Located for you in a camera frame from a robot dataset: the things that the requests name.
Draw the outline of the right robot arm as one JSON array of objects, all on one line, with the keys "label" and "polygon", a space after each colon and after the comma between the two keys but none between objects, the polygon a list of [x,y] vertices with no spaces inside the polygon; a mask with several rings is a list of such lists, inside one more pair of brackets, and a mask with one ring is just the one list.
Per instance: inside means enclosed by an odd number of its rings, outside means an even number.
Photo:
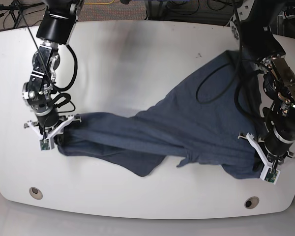
[{"label": "right robot arm", "polygon": [[[34,112],[37,120],[27,121],[24,128],[31,128],[39,137],[41,150],[52,150],[63,139],[63,130],[72,122],[80,121],[74,115],[65,116],[59,108],[71,103],[67,93],[77,78],[78,60],[69,39],[83,8],[82,0],[46,0],[46,10],[37,31],[42,43],[36,46],[32,57],[32,72],[24,83],[22,99]],[[56,69],[60,64],[59,45],[64,45],[73,56],[73,76],[63,88],[56,86]]]}]

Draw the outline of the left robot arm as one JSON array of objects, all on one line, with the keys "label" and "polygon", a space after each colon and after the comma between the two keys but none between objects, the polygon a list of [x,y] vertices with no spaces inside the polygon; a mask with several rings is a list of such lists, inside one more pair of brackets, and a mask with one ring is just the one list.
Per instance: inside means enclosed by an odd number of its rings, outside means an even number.
[{"label": "left robot arm", "polygon": [[263,162],[260,179],[276,184],[280,165],[285,158],[295,159],[290,147],[295,142],[295,74],[285,61],[286,52],[274,38],[270,25],[282,11],[295,15],[295,0],[240,0],[232,1],[234,16],[230,23],[240,48],[250,55],[263,73],[263,89],[272,100],[270,108],[264,107],[264,116],[253,117],[244,110],[241,113],[252,120],[265,123],[268,133],[255,138],[244,136]]}]

